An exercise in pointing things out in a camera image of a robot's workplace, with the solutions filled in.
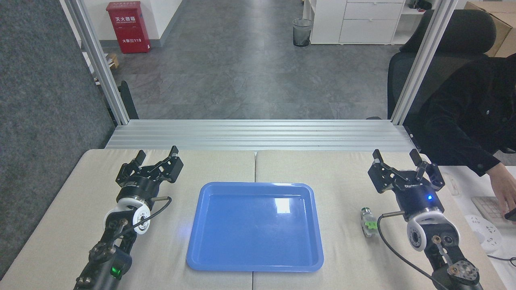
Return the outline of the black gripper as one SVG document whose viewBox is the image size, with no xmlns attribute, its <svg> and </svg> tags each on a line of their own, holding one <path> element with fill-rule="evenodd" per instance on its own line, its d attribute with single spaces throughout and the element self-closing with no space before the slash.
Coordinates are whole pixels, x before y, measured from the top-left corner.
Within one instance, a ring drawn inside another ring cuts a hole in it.
<svg viewBox="0 0 516 290">
<path fill-rule="evenodd" d="M 178 153 L 177 146 L 173 146 L 167 158 L 155 165 L 140 168 L 146 154 L 143 150 L 139 150 L 137 156 L 131 162 L 122 164 L 118 172 L 116 183 L 120 184 L 121 190 L 117 196 L 117 202 L 122 198 L 134 197 L 149 202 L 151 198 L 157 197 L 162 181 L 175 183 L 183 168 L 183 162 L 177 156 Z"/>
<path fill-rule="evenodd" d="M 444 207 L 435 191 L 445 186 L 437 164 L 428 163 L 421 158 L 416 149 L 412 149 L 409 156 L 417 167 L 415 179 L 419 183 L 406 184 L 408 177 L 404 176 L 401 171 L 387 165 L 383 161 L 379 149 L 374 150 L 372 156 L 374 160 L 367 173 L 376 191 L 383 193 L 397 187 L 397 203 L 400 210 L 405 212 L 402 215 L 405 220 L 410 220 L 426 211 L 439 210 L 444 213 Z M 429 182 L 422 181 L 424 173 L 429 177 Z"/>
</svg>

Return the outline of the person's hand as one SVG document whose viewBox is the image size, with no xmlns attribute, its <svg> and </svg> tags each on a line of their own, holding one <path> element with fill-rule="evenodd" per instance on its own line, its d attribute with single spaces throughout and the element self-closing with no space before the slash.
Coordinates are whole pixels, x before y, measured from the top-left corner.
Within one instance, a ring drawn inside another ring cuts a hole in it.
<svg viewBox="0 0 516 290">
<path fill-rule="evenodd" d="M 492 190 L 498 199 L 503 214 L 515 209 L 516 180 L 504 164 L 498 163 L 486 172 L 490 178 Z"/>
</svg>

